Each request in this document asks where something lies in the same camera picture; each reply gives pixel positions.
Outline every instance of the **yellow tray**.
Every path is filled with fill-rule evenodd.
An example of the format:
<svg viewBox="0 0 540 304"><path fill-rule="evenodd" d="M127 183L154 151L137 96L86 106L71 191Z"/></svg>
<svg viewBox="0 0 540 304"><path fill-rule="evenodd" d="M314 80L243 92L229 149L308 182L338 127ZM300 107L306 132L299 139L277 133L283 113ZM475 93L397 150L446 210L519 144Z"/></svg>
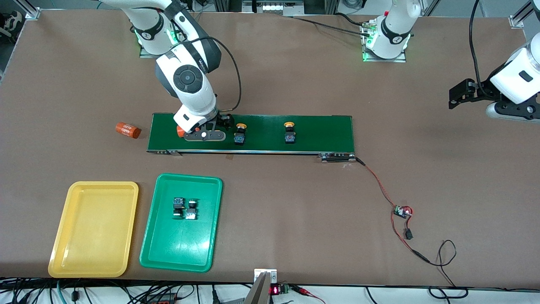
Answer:
<svg viewBox="0 0 540 304"><path fill-rule="evenodd" d="M52 277L118 277L127 267L139 187L134 182L76 182L49 261Z"/></svg>

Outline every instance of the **white robot link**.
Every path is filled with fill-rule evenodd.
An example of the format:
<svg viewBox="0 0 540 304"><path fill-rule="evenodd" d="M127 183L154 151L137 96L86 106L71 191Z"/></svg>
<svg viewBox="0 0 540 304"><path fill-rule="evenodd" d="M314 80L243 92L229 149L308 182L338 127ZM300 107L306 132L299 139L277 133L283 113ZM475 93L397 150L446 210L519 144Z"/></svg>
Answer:
<svg viewBox="0 0 540 304"><path fill-rule="evenodd" d="M392 0L388 13L370 20L366 48L383 59L393 59L407 47L414 23L420 16L419 0Z"/></svg>
<svg viewBox="0 0 540 304"><path fill-rule="evenodd" d="M221 50L178 0L102 0L121 8L146 51L161 55L156 76L182 101L174 115L191 133L218 114L212 86L205 74L219 67ZM178 31L185 41L179 41Z"/></svg>
<svg viewBox="0 0 540 304"><path fill-rule="evenodd" d="M537 2L534 8L538 14ZM465 102L493 101L486 114L492 118L540 122L540 33L515 50L510 58L481 83L467 78L449 90L448 108Z"/></svg>

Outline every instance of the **brown table surface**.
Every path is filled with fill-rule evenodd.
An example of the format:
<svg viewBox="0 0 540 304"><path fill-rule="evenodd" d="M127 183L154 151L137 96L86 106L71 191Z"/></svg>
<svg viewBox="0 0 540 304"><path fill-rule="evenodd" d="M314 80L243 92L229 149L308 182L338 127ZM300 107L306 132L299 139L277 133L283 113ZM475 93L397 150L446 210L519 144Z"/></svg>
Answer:
<svg viewBox="0 0 540 304"><path fill-rule="evenodd" d="M315 19L354 30L341 17ZM236 113L353 116L357 155L396 203L414 208L411 246L435 260L442 240L456 243L445 270L457 285L540 287L540 127L490 119L487 102L448 110L448 89L474 77L468 19L420 18L405 64L364 63L357 36L291 18L203 14L200 23L238 61ZM140 195L125 279L249 282L266 267L297 283L447 285L394 235L391 207L358 163L147 153L152 113L180 103L156 80L154 60L138 57L129 27L112 10L44 11L26 23L0 86L0 276L48 276L72 183L130 180ZM479 18L475 37L483 77L524 41L505 18ZM209 78L219 105L233 105L225 52ZM119 121L140 126L141 138L117 134ZM139 265L164 172L224 182L208 273Z"/></svg>

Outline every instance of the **green led light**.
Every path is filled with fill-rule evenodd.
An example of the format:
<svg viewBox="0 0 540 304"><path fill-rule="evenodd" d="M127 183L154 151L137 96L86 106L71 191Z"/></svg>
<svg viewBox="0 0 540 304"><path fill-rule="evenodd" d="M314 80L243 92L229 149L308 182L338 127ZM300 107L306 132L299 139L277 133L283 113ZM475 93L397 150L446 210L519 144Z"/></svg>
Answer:
<svg viewBox="0 0 540 304"><path fill-rule="evenodd" d="M175 34L174 34L173 31L168 30L168 31L167 31L167 34L168 34L169 39L171 40L171 42L172 42L173 44L177 44L177 43L178 43L178 40L176 39L176 36L175 36Z"/></svg>

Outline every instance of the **orange cylinder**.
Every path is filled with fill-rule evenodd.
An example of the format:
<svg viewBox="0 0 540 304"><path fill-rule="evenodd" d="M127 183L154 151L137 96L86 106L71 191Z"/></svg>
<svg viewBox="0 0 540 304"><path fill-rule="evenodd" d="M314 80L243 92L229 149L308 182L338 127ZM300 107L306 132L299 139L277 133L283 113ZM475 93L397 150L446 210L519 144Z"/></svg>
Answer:
<svg viewBox="0 0 540 304"><path fill-rule="evenodd" d="M119 122L116 124L116 132L131 138L137 138L140 135L139 128L125 122Z"/></svg>
<svg viewBox="0 0 540 304"><path fill-rule="evenodd" d="M179 125L177 125L176 133L178 134L178 137L184 137L184 134L186 134L186 131L184 131Z"/></svg>

